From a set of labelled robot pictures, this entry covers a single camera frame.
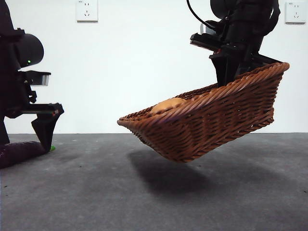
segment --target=woven basket rim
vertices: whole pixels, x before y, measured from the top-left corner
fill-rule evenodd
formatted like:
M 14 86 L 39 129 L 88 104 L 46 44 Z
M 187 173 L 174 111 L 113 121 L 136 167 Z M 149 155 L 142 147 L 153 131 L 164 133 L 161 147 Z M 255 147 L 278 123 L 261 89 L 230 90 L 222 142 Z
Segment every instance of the woven basket rim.
M 123 125 L 124 122 L 126 123 L 131 122 L 135 124 L 134 122 L 149 120 L 149 123 L 151 124 L 153 123 L 160 124 L 160 123 L 165 123 L 166 117 L 168 118 L 168 121 L 175 121 L 181 118 L 182 116 L 188 116 L 189 113 L 192 113 L 193 111 L 200 109 L 201 107 L 210 105 L 217 98 L 226 97 L 233 92 L 241 91 L 243 88 L 246 88 L 247 86 L 257 84 L 270 77 L 279 75 L 284 71 L 286 71 L 287 69 L 289 69 L 289 67 L 290 65 L 288 63 L 274 63 L 274 64 L 269 64 L 267 66 L 259 67 L 251 72 L 238 75 L 236 77 L 236 80 L 229 83 L 227 86 L 222 86 L 218 88 L 217 84 L 210 85 L 207 87 L 209 88 L 207 92 L 197 94 L 193 96 L 191 99 L 188 99 L 186 102 L 177 105 L 177 107 L 175 108 L 168 108 L 158 113 L 150 114 L 150 110 L 154 107 L 152 106 L 144 110 L 141 110 L 139 112 L 122 117 L 118 120 L 117 123 L 119 125 Z M 270 69 L 272 69 L 271 75 L 269 75 L 267 71 Z M 189 94 L 191 92 L 195 92 L 198 90 L 193 90 L 190 92 L 186 92 L 184 94 Z

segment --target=green object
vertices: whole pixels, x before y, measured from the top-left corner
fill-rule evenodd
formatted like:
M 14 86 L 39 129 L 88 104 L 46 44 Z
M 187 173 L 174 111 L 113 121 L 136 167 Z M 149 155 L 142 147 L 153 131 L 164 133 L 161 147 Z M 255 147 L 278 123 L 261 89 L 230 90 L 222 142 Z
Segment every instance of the green object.
M 55 146 L 51 146 L 50 151 L 52 152 L 54 150 L 56 150 L 56 147 Z

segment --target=white wall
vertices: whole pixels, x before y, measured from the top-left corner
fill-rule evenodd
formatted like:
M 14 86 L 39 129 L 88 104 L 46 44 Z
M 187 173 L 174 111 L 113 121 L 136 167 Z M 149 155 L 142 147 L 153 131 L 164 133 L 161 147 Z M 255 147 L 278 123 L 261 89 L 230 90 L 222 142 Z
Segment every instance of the white wall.
M 119 117 L 216 81 L 210 51 L 190 45 L 200 23 L 186 1 L 99 0 L 99 23 L 75 21 L 76 0 L 7 0 L 14 27 L 36 35 L 45 57 L 30 69 L 50 71 L 36 87 L 38 103 L 60 102 L 55 133 L 118 133 Z M 275 103 L 275 123 L 261 132 L 308 132 L 308 26 L 280 21 L 261 54 L 287 61 Z M 210 0 L 191 0 L 215 19 Z M 33 133 L 34 115 L 6 119 L 9 133 Z

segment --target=black cable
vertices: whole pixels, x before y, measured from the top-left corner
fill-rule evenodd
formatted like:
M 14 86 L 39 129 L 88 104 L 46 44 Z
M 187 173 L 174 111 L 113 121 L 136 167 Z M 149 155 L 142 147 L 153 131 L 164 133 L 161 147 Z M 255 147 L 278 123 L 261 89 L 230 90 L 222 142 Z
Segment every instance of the black cable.
M 208 28 L 212 29 L 212 30 L 215 30 L 216 28 L 211 26 L 209 23 L 203 21 L 201 18 L 199 18 L 199 16 L 193 11 L 192 7 L 191 7 L 191 4 L 189 3 L 189 0 L 186 0 L 187 1 L 187 5 L 188 5 L 188 8 L 191 10 L 191 12 L 193 13 L 193 15 L 204 25 L 206 25 Z

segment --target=bread roll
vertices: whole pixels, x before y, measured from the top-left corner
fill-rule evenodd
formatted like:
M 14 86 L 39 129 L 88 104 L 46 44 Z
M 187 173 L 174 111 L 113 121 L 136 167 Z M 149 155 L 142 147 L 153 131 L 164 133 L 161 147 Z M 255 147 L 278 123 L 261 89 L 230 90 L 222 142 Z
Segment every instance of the bread roll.
M 155 114 L 163 110 L 176 108 L 179 104 L 184 103 L 184 102 L 186 102 L 186 100 L 182 98 L 168 99 L 154 106 L 152 110 L 150 111 L 150 113 Z

